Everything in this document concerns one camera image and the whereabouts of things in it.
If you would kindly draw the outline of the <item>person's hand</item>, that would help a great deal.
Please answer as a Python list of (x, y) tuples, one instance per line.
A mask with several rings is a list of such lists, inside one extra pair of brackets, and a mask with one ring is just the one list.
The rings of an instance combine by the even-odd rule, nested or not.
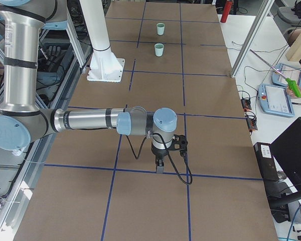
[(290, 89), (289, 86), (286, 87), (286, 93), (287, 93), (291, 98), (296, 98), (295, 93)]

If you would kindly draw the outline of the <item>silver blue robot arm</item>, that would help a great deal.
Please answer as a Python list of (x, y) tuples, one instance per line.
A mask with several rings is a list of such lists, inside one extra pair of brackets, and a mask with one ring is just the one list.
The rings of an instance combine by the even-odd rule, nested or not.
[(66, 1), (0, 1), (0, 14), (5, 20), (0, 148), (21, 149), (64, 130), (115, 129), (150, 138), (157, 172), (163, 171), (164, 157), (177, 142), (177, 115), (170, 108), (148, 113), (140, 106), (80, 111), (36, 106), (39, 33), (45, 24), (69, 21)]

